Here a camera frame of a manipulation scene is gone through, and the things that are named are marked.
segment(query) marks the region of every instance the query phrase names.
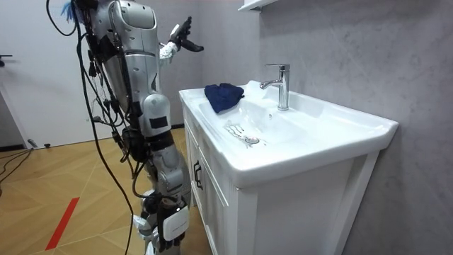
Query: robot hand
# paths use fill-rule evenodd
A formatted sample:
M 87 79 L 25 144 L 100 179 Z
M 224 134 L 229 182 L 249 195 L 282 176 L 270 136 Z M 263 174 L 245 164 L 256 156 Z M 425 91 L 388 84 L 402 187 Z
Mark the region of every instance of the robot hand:
M 187 39 L 187 36 L 190 34 L 191 24 L 192 17 L 189 16 L 181 26 L 176 25 L 171 32 L 169 42 L 176 44 L 178 51 L 181 49 L 181 47 L 191 52 L 200 52 L 205 49 L 203 46 L 196 45 L 195 43 Z

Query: chrome faucet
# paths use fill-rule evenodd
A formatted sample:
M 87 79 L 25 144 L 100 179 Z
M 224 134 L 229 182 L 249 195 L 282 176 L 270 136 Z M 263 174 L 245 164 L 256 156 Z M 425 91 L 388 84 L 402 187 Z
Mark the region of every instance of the chrome faucet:
M 289 100 L 289 64 L 267 64 L 267 66 L 279 67 L 279 79 L 260 83 L 261 89 L 267 89 L 270 85 L 278 86 L 278 110 L 288 110 Z

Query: wooden floor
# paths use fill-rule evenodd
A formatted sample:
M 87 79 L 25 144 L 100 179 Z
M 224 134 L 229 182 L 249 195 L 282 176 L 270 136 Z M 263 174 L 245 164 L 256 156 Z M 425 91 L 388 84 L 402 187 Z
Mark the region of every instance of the wooden floor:
M 184 129 L 172 132 L 177 148 L 186 157 Z M 102 140 L 101 148 L 138 215 L 139 199 L 131 192 L 129 167 L 119 162 L 120 150 L 110 139 Z M 0 153 L 0 157 L 13 153 Z M 8 159 L 0 159 L 0 165 L 6 161 Z M 19 161 L 9 164 L 8 169 Z M 105 170 L 94 142 L 35 150 L 1 188 L 1 255 L 124 254 L 130 213 L 121 192 Z M 141 174 L 137 190 L 144 192 L 150 188 L 145 173 Z M 78 197 L 57 248 L 45 251 L 69 202 Z M 135 228 L 132 231 L 129 254 L 142 255 L 144 242 Z M 211 254 L 196 207 L 190 209 L 190 227 L 181 250 L 186 255 Z

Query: red tape line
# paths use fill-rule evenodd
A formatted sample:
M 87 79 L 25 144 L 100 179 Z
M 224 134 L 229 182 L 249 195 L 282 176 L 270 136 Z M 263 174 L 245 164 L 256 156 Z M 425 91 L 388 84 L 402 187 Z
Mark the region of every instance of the red tape line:
M 76 208 L 76 205 L 77 205 L 77 202 L 79 201 L 79 199 L 80 198 L 72 198 L 71 202 L 69 202 L 69 205 L 66 208 L 66 211 L 64 212 L 62 219 L 59 221 L 54 234 L 50 238 L 49 244 L 47 244 L 47 247 L 45 247 L 46 251 L 57 247 L 58 241 L 60 238 L 62 238 L 64 229 L 68 225 L 69 219 L 71 218 L 71 215 L 74 212 L 74 209 Z

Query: sink countertop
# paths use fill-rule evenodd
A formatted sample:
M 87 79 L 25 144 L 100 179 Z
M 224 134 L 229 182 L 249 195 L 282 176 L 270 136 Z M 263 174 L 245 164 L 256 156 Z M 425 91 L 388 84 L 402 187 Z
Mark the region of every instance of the sink countertop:
M 195 117 L 214 148 L 230 166 L 234 185 L 245 188 L 385 149 L 398 123 L 303 94 L 289 93 L 289 110 L 277 109 L 278 88 L 241 86 L 238 105 L 216 114 L 204 89 L 180 91 L 180 99 Z M 234 137 L 257 137 L 248 146 Z

